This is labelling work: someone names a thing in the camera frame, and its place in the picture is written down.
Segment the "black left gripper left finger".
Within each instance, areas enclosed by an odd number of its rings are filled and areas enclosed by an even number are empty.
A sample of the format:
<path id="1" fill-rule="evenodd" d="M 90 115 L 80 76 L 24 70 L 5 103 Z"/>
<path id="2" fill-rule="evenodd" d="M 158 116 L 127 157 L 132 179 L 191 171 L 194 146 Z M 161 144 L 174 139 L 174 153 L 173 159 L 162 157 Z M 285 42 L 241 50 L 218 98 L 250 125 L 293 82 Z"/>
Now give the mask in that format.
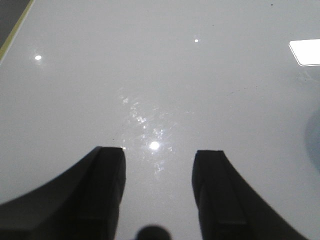
<path id="1" fill-rule="evenodd" d="M 98 146 L 48 183 L 0 206 L 3 240 L 112 240 L 126 182 L 120 147 Z"/>

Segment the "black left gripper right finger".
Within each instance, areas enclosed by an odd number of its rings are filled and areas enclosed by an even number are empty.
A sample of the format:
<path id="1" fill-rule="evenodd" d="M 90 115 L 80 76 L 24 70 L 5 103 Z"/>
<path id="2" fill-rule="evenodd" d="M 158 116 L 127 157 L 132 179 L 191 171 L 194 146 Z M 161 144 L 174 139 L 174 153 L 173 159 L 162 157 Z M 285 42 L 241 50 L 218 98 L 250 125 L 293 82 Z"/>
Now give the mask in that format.
<path id="1" fill-rule="evenodd" d="M 222 150 L 199 150 L 192 188 L 204 240 L 303 240 L 242 178 Z"/>

